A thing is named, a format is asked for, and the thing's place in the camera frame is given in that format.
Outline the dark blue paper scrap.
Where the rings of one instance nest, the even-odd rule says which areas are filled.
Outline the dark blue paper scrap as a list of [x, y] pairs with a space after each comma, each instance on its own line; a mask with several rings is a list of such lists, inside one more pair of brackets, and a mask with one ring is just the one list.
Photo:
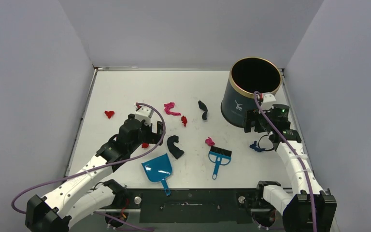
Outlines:
[[249, 145], [249, 147], [251, 149], [255, 150], [256, 152], [264, 152], [264, 151], [266, 151], [266, 149], [259, 147], [259, 145], [257, 144], [257, 141], [254, 141], [252, 144]]

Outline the pink curled paper scrap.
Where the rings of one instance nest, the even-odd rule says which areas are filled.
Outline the pink curled paper scrap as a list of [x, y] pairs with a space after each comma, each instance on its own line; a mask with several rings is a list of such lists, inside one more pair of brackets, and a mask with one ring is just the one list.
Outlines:
[[172, 116], [181, 116], [182, 114], [179, 113], [179, 112], [173, 112], [172, 109], [175, 107], [175, 103], [174, 102], [169, 102], [169, 103], [165, 103], [164, 104], [164, 111], [166, 114], [168, 115], [172, 115]]

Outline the blue plastic dustpan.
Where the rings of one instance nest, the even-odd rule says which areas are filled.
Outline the blue plastic dustpan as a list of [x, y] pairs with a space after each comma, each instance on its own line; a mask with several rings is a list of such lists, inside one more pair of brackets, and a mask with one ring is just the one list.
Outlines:
[[158, 156], [149, 161], [143, 162], [142, 167], [144, 172], [151, 182], [160, 182], [166, 196], [171, 195], [167, 178], [172, 174], [172, 165], [168, 154]]

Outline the small red paper scrap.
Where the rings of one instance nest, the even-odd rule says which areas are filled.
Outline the small red paper scrap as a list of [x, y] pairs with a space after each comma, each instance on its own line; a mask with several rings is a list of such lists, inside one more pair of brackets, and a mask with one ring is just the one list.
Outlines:
[[186, 125], [188, 123], [188, 120], [187, 120], [186, 116], [181, 117], [181, 122], [182, 122], [183, 126], [186, 127]]

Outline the blue hand brush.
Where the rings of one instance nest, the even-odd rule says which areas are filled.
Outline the blue hand brush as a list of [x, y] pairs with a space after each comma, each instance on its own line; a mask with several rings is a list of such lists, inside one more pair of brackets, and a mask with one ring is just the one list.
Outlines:
[[217, 179], [220, 166], [226, 166], [230, 163], [231, 155], [232, 151], [230, 150], [226, 150], [216, 146], [211, 146], [210, 151], [208, 153], [208, 158], [209, 161], [214, 164], [214, 170], [212, 175], [213, 180]]

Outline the small pink paper scrap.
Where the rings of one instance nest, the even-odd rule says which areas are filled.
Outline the small pink paper scrap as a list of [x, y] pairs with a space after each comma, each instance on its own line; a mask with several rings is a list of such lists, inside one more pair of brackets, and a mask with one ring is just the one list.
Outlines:
[[208, 146], [214, 146], [215, 145], [215, 142], [212, 140], [211, 137], [207, 137], [207, 139], [205, 139], [205, 143]]

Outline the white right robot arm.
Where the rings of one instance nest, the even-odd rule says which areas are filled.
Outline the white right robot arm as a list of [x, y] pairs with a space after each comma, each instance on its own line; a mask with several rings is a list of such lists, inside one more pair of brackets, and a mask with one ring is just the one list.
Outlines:
[[281, 213], [287, 232], [329, 232], [337, 202], [316, 180], [300, 134], [290, 127], [289, 110], [287, 105], [274, 104], [270, 110], [253, 109], [245, 113], [244, 131], [267, 134], [285, 166], [292, 188], [289, 194], [276, 182], [260, 181], [254, 201], [259, 207], [270, 204]]

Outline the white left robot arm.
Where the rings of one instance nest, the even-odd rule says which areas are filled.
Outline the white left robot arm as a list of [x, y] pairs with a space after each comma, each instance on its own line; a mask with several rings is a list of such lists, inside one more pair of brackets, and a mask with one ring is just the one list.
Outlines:
[[165, 122], [157, 122], [152, 132], [151, 117], [130, 114], [89, 162], [62, 185], [42, 197], [34, 195], [27, 202], [26, 227], [32, 232], [67, 232], [78, 221], [106, 206], [119, 208], [128, 200], [126, 189], [110, 179], [90, 192], [98, 182], [111, 175], [143, 143], [161, 145]]

